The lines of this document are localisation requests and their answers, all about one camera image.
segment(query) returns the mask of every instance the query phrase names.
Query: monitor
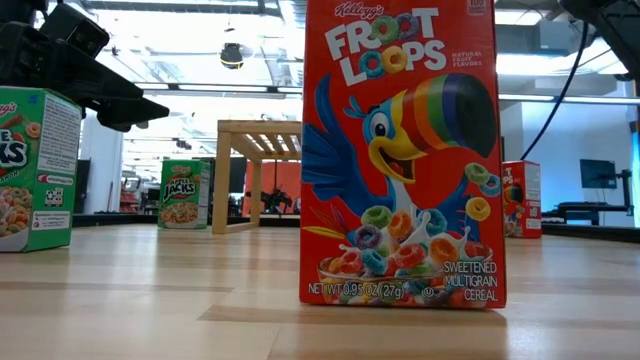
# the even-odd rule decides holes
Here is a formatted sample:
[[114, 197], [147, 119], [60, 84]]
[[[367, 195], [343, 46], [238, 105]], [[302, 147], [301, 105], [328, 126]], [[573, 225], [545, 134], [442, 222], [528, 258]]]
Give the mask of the monitor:
[[617, 189], [616, 164], [606, 160], [580, 160], [583, 189]]

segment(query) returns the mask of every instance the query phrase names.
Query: black cable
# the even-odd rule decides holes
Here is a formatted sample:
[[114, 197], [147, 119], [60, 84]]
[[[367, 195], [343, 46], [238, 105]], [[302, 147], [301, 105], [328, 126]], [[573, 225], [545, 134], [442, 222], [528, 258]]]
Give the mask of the black cable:
[[527, 158], [527, 155], [529, 155], [531, 150], [533, 150], [533, 148], [536, 146], [538, 141], [540, 141], [540, 138], [542, 137], [542, 135], [544, 135], [544, 132], [547, 131], [549, 124], [551, 124], [551, 120], [553, 120], [553, 117], [556, 115], [556, 112], [558, 111], [560, 104], [562, 104], [562, 101], [564, 100], [565, 95], [567, 95], [567, 91], [569, 91], [569, 87], [571, 86], [571, 81], [573, 80], [573, 77], [576, 75], [576, 71], [578, 71], [578, 68], [580, 67], [580, 59], [582, 58], [582, 53], [584, 52], [584, 48], [587, 45], [588, 30], [589, 30], [589, 24], [585, 21], [582, 26], [582, 38], [580, 39], [580, 48], [578, 49], [578, 54], [576, 55], [576, 61], [574, 62], [573, 67], [571, 68], [571, 72], [569, 73], [567, 82], [564, 84], [564, 88], [562, 89], [562, 92], [560, 92], [560, 96], [558, 96], [558, 101], [556, 101], [556, 104], [553, 106], [553, 110], [551, 110], [551, 114], [549, 114], [549, 118], [547, 118], [547, 121], [545, 121], [544, 125], [542, 126], [542, 129], [540, 130], [536, 138], [533, 140], [533, 142], [531, 143], [527, 151], [524, 152], [520, 160], [525, 160]]

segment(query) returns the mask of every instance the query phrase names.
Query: ceiling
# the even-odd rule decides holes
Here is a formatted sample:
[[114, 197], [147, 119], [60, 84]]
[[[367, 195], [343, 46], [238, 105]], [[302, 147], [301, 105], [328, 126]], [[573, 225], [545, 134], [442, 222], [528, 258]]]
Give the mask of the ceiling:
[[[303, 80], [306, 0], [66, 0], [107, 29], [109, 44], [98, 60], [136, 83], [225, 84], [300, 87]], [[50, 11], [56, 3], [50, 5]], [[568, 16], [557, 0], [498, 0], [496, 23], [524, 28], [545, 21], [564, 22]], [[36, 26], [42, 23], [37, 20]], [[245, 64], [228, 70], [220, 63], [225, 43], [240, 43]], [[610, 75], [593, 73], [617, 59], [608, 48], [593, 46], [599, 68], [581, 69], [572, 94], [602, 95], [615, 89]], [[500, 54], [497, 70], [501, 93], [557, 94], [565, 80], [556, 76], [521, 73], [518, 54]], [[541, 57], [549, 66], [567, 69], [571, 55]], [[218, 119], [301, 120], [300, 95], [201, 92], [149, 92], [168, 106], [171, 116], [150, 122], [147, 130], [125, 134], [125, 169], [158, 177], [164, 156], [190, 157], [215, 153]], [[179, 149], [174, 138], [186, 140], [191, 150]]]

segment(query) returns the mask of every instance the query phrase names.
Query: blue feather wing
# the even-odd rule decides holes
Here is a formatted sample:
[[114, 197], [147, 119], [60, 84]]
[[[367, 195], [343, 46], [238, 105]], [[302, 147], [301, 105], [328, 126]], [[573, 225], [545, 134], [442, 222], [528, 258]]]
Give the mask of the blue feather wing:
[[367, 189], [356, 151], [331, 107], [329, 76], [318, 85], [315, 103], [326, 131], [311, 124], [303, 127], [302, 181], [313, 184], [313, 191], [321, 201], [339, 197], [358, 216], [374, 205], [390, 206], [390, 197], [374, 196]]

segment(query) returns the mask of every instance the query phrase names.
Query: cereal box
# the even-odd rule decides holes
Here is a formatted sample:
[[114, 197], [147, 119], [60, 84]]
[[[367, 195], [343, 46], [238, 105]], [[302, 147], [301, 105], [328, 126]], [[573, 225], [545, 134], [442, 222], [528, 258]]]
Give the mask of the cereal box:
[[69, 245], [81, 120], [56, 94], [0, 87], [0, 251]]
[[502, 165], [504, 224], [507, 236], [542, 237], [540, 212], [540, 165], [511, 161]]
[[499, 308], [493, 2], [309, 0], [300, 299]]
[[162, 163], [159, 227], [207, 227], [209, 166], [200, 160], [165, 160]]

